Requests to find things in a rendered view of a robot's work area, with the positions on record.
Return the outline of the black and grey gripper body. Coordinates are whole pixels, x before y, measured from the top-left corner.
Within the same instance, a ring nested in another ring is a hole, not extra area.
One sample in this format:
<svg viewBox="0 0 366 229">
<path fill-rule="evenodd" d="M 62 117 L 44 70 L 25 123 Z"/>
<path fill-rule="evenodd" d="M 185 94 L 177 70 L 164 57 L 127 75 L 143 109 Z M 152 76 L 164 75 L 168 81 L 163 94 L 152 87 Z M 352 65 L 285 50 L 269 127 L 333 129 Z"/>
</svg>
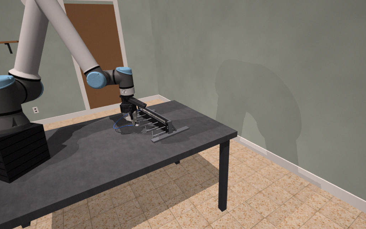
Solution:
<svg viewBox="0 0 366 229">
<path fill-rule="evenodd" d="M 136 105 L 128 102 L 128 99 L 130 97 L 133 97 L 134 95 L 129 95 L 129 96 L 123 96 L 120 95 L 122 103 L 120 104 L 120 110 L 121 113 L 127 113 L 130 111 L 130 108 L 132 109 L 132 112 L 134 112 L 136 110 Z"/>
</svg>

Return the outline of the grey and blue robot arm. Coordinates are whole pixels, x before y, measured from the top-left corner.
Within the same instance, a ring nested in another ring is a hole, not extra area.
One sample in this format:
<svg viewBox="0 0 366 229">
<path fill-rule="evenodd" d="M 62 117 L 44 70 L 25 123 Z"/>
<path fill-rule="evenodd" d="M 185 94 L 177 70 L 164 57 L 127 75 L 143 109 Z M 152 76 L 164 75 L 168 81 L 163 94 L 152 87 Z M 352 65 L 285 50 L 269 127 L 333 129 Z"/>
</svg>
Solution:
<svg viewBox="0 0 366 229">
<path fill-rule="evenodd" d="M 49 21 L 91 88 L 119 85 L 120 95 L 135 93 L 131 68 L 102 71 L 57 0 L 26 0 L 15 66 L 8 75 L 0 75 L 0 134 L 30 126 L 21 104 L 43 94 L 38 70 Z"/>
</svg>

